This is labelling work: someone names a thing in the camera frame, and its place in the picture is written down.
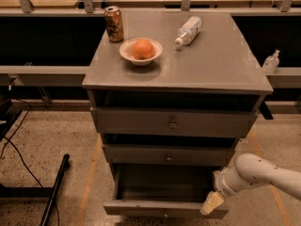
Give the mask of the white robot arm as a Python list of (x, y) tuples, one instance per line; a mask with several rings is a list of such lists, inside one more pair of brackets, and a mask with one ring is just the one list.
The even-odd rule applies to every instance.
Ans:
[(227, 197), (234, 197), (240, 191), (272, 185), (301, 200), (301, 173), (278, 167), (274, 163), (252, 153), (243, 153), (232, 167), (214, 172), (214, 190), (211, 191), (200, 213), (210, 215)]

